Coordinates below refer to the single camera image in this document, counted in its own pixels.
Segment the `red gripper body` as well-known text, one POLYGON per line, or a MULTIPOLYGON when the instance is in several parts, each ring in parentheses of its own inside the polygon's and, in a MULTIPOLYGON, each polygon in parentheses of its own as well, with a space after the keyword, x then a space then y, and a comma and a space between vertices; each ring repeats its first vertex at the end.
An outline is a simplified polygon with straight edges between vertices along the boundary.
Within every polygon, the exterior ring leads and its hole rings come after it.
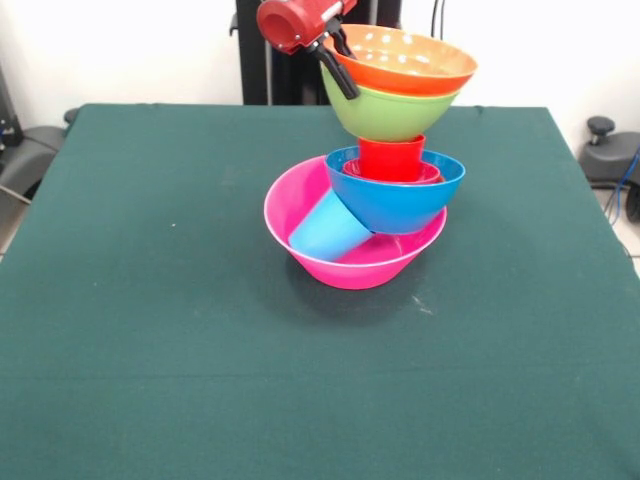
POLYGON ((256 19, 263 37, 286 54, 307 49, 313 42, 322 43, 328 22, 340 22, 357 5, 356 0, 262 1, 256 19))

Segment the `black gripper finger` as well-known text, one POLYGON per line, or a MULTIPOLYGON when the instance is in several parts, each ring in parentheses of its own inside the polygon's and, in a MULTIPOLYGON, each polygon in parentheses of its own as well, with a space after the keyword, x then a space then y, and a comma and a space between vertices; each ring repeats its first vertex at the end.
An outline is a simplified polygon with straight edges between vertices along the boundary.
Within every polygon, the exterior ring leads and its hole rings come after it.
POLYGON ((332 37, 335 50, 342 56, 355 58, 352 50, 350 49, 347 41, 347 35, 340 22, 328 22, 327 32, 332 37))
POLYGON ((347 100, 354 100, 360 95, 360 90, 346 67, 323 44, 313 42, 308 47, 308 52, 325 66, 347 100))

